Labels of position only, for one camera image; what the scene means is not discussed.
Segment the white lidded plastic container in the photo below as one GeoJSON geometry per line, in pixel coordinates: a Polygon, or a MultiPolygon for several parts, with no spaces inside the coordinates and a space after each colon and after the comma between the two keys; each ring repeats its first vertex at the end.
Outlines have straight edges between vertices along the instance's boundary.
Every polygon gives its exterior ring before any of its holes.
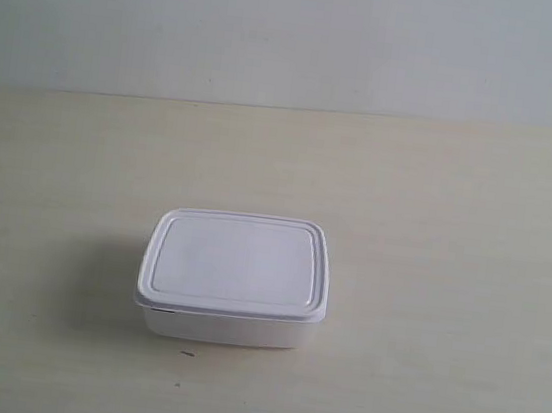
{"type": "Polygon", "coordinates": [[[150,236],[134,297],[161,336],[294,349],[325,318],[328,263],[316,223],[175,209],[150,236]]]}

